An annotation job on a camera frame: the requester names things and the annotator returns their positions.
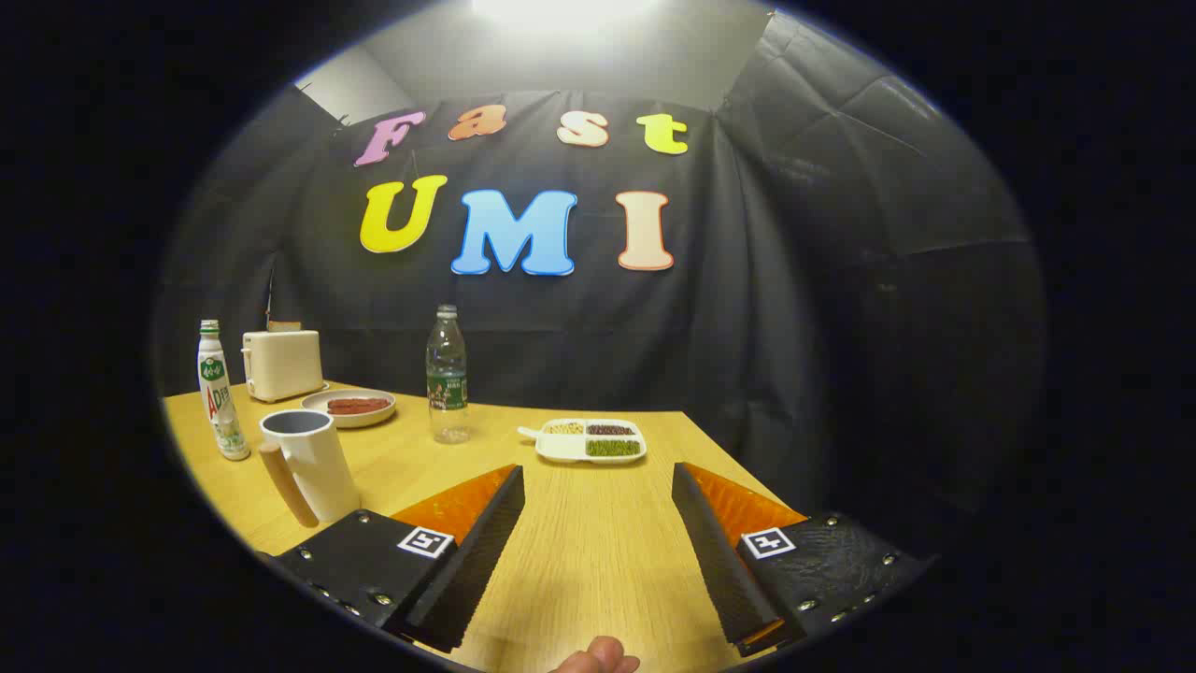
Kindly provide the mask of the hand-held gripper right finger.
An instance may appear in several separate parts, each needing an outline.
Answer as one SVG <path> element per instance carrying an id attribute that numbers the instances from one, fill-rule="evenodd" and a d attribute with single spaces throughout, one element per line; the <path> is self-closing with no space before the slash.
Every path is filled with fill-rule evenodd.
<path id="1" fill-rule="evenodd" d="M 675 465 L 672 501 L 722 632 L 742 656 L 824 640 L 934 563 L 841 510 L 799 514 L 692 463 Z"/>

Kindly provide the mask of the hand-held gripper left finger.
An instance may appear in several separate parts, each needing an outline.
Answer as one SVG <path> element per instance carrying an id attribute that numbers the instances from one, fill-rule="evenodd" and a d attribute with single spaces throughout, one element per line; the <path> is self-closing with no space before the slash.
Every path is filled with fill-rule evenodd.
<path id="1" fill-rule="evenodd" d="M 520 520 L 521 472 L 504 465 L 392 515 L 358 508 L 271 567 L 376 629 L 453 651 Z"/>

